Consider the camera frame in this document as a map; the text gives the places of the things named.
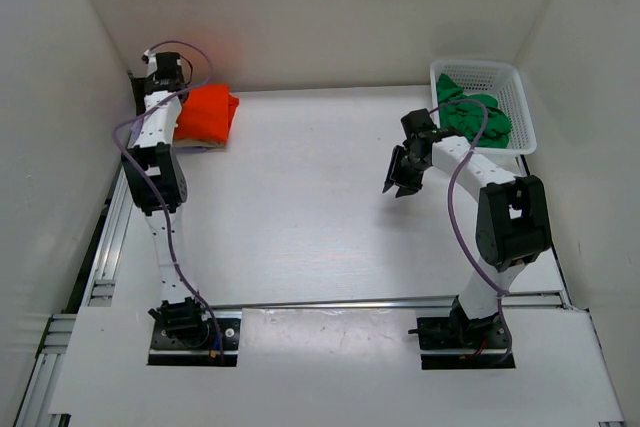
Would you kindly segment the orange t shirt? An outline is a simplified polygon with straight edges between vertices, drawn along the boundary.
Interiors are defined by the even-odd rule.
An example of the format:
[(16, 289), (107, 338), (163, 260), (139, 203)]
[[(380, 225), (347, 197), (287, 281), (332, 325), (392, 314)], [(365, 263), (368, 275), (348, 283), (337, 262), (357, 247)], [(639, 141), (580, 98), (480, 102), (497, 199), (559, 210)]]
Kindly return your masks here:
[(226, 84), (194, 89), (183, 104), (173, 140), (225, 145), (239, 104)]

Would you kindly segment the beige t shirt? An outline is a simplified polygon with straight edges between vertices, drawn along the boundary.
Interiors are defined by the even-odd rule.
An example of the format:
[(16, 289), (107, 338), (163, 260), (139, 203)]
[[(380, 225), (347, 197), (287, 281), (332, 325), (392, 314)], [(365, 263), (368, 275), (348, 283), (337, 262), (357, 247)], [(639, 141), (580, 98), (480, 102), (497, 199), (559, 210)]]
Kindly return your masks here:
[(224, 151), (227, 147), (223, 141), (203, 141), (195, 139), (180, 139), (173, 141), (173, 147), (175, 146), (207, 146), (211, 147), (211, 151)]

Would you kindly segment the green t shirt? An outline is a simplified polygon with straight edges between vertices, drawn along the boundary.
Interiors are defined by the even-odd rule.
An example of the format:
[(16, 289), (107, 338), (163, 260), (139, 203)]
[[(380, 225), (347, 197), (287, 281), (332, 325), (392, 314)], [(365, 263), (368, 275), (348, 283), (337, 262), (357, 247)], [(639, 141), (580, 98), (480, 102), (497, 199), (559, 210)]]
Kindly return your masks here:
[(450, 128), (461, 133), (472, 142), (480, 131), (484, 114), (487, 122), (477, 146), (504, 149), (508, 146), (512, 124), (509, 117), (499, 108), (498, 100), (487, 94), (464, 93), (448, 75), (441, 74), (436, 82), (439, 120), (442, 128)]

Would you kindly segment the purple t shirt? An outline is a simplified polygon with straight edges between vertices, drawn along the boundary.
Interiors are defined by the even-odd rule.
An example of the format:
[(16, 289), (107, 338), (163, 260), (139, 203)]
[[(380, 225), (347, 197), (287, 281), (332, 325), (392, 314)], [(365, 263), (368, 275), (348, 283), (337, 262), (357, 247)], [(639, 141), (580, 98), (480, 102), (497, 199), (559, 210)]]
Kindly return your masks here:
[(209, 152), (212, 148), (207, 146), (175, 146), (173, 150), (181, 154), (195, 154)]

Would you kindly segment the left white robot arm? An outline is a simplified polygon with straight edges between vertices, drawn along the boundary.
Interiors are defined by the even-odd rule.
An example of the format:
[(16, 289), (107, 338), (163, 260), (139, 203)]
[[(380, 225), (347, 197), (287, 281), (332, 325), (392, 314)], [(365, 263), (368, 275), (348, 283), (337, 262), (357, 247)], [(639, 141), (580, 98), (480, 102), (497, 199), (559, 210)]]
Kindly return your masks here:
[(210, 339), (204, 309), (178, 261), (181, 208), (188, 191), (173, 149), (173, 134), (188, 98), (183, 58), (177, 52), (143, 55), (147, 74), (135, 81), (144, 110), (138, 133), (122, 155), (134, 205), (143, 213), (160, 272), (160, 305), (150, 310), (155, 327), (173, 347), (196, 349)]

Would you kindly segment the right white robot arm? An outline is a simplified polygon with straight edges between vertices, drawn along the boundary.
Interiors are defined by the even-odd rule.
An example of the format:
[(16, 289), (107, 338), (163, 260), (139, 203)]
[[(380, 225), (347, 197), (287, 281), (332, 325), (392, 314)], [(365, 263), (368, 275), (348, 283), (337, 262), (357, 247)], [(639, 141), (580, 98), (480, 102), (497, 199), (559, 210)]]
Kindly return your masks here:
[[(447, 330), (460, 337), (479, 334), (500, 315), (502, 299), (516, 277), (551, 247), (545, 188), (534, 175), (517, 176), (480, 154), (475, 140), (437, 126), (426, 110), (401, 120), (404, 141), (395, 146), (383, 189), (396, 197), (417, 194), (434, 168), (449, 177), (447, 213), (473, 274), (456, 297)], [(474, 249), (466, 244), (455, 213), (462, 188), (477, 205)]]

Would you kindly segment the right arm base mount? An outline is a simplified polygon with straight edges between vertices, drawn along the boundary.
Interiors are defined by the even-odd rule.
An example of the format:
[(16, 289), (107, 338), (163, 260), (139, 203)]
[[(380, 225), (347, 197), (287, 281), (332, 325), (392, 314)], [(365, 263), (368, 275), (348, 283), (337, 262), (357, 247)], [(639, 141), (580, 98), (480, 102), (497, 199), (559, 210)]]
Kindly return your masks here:
[(459, 329), (448, 317), (418, 317), (408, 335), (418, 340), (424, 371), (514, 369), (509, 339), (497, 316)]

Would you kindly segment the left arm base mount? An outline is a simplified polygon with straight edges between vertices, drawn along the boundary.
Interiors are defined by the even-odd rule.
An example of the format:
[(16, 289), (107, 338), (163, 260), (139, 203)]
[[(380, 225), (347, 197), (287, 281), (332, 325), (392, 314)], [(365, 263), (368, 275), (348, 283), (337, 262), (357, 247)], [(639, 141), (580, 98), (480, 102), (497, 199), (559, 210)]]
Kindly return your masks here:
[(147, 364), (165, 367), (236, 367), (241, 340), (240, 310), (210, 312), (191, 298), (164, 302), (148, 314), (154, 325)]

